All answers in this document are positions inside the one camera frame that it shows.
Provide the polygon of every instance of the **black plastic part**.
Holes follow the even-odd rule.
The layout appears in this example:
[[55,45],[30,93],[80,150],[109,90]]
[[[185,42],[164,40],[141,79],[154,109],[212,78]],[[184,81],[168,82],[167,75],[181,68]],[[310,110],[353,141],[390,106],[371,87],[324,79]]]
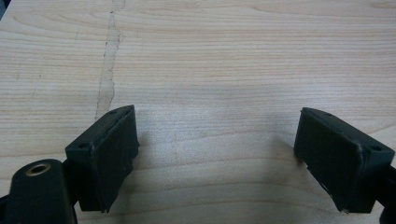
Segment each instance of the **black plastic part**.
[[334,115],[303,108],[294,153],[339,211],[370,213],[394,151]]
[[8,195],[0,198],[0,224],[3,223],[4,215],[6,214]]
[[396,223],[396,169],[389,167],[377,187],[376,199],[384,205],[381,224]]
[[134,106],[109,111],[66,148],[72,201],[83,211],[109,211],[137,156]]
[[12,177],[3,223],[77,223],[60,161],[35,161]]

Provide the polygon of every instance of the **circular hole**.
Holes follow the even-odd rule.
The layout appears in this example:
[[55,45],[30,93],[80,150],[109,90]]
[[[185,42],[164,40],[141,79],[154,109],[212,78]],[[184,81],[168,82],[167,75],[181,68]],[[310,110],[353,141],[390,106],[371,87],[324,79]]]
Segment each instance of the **circular hole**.
[[80,147],[80,148],[84,148],[84,147],[88,147],[90,144],[88,144],[88,143],[81,143],[81,144],[79,144],[78,146]]
[[28,176],[42,175],[46,173],[49,169],[50,169],[50,165],[48,163],[40,163],[38,165],[32,166],[29,170],[27,170],[26,175]]
[[372,150],[374,150],[374,151],[381,151],[382,150],[382,147],[371,146],[370,148]]

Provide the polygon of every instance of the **wooden surface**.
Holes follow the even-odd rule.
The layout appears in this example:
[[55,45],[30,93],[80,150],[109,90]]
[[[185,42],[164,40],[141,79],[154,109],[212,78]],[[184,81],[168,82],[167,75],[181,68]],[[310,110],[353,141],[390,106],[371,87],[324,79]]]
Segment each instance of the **wooden surface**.
[[396,148],[396,1],[13,0],[0,21],[0,195],[134,104],[140,154],[79,223],[377,223],[292,146],[303,106]]

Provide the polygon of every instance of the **light wood tabletop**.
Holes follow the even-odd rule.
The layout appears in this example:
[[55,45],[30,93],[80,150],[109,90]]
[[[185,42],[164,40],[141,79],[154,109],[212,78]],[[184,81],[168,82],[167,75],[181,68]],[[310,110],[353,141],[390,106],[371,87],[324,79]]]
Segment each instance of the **light wood tabletop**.
[[0,60],[0,195],[135,105],[134,171],[79,223],[378,223],[292,148],[303,106],[396,148],[394,0],[12,0]]

